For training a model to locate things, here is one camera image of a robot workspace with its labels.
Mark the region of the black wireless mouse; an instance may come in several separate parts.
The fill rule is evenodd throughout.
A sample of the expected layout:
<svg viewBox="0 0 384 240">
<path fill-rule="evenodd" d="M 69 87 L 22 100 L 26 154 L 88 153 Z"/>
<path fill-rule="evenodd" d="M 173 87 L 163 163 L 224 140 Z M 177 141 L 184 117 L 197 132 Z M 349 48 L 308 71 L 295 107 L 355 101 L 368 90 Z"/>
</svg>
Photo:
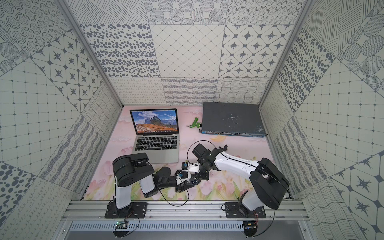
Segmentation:
<svg viewBox="0 0 384 240">
<path fill-rule="evenodd" d="M 190 188 L 193 188 L 196 185 L 199 185 L 200 183 L 201 183 L 200 179 L 198 179 L 197 177 L 191 177 L 186 181 L 184 181 L 183 183 L 181 183 L 179 187 L 182 191 L 186 191 Z"/>
</svg>

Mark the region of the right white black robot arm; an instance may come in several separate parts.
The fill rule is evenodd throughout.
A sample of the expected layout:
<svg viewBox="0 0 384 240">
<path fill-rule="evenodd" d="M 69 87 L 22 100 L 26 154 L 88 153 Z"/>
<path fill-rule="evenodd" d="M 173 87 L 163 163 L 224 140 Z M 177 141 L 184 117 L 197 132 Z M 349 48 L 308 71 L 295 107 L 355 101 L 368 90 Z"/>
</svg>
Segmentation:
<svg viewBox="0 0 384 240">
<path fill-rule="evenodd" d="M 198 158 L 199 172 L 227 171 L 248 179 L 253 190 L 244 192 L 236 204 L 236 210 L 244 217 L 263 206 L 277 210 L 289 192 L 288 179 L 267 158 L 251 161 L 232 156 L 226 150 L 227 146 L 210 151 L 198 144 L 192 153 Z"/>
</svg>

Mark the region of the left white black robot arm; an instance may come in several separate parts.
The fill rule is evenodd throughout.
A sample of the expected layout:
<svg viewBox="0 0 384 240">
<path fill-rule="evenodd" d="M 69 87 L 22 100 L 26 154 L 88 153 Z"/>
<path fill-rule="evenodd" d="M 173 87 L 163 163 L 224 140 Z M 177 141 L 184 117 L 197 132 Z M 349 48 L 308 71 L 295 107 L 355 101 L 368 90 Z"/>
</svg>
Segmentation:
<svg viewBox="0 0 384 240">
<path fill-rule="evenodd" d="M 174 188 L 176 193 L 187 192 L 188 189 L 201 183 L 197 174 L 187 172 L 186 169 L 178 170 L 174 174 L 168 167 L 155 171 L 146 153 L 116 158 L 113 161 L 113 173 L 115 177 L 113 203 L 118 211 L 131 208 L 134 183 L 139 183 L 146 198 L 167 188 Z"/>
</svg>

